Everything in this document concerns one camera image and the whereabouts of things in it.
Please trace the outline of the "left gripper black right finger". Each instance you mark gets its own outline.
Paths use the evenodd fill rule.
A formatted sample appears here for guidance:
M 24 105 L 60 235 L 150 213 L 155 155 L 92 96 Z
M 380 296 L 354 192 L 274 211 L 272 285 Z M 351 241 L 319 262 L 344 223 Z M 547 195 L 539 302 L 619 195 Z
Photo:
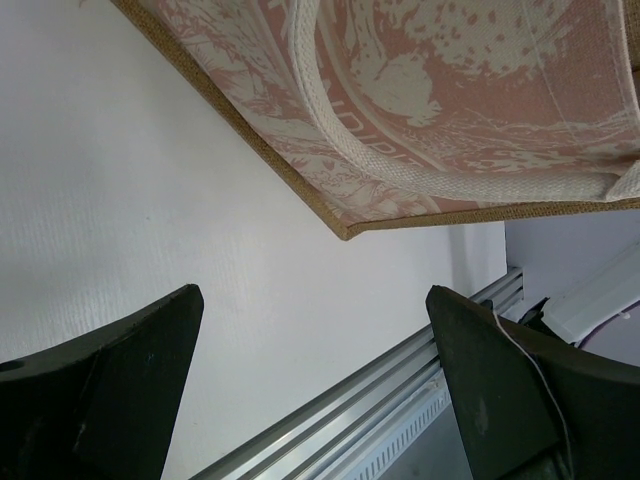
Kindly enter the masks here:
M 639 369 L 434 286 L 426 309 L 476 479 L 636 479 Z

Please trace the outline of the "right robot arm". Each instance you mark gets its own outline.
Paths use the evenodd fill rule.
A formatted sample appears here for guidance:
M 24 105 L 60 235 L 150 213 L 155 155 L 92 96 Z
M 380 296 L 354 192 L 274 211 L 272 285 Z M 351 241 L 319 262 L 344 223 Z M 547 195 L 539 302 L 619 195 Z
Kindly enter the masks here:
M 521 325 L 581 346 L 596 330 L 639 305 L 639 243 L 634 242 L 571 289 L 546 297 Z

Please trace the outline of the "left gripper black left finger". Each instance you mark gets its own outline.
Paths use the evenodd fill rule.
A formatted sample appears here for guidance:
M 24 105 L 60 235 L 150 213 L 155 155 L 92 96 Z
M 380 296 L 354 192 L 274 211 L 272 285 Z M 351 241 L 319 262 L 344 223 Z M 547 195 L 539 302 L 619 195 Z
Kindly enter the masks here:
M 185 285 L 2 363 L 2 478 L 160 478 L 203 312 L 199 287 Z

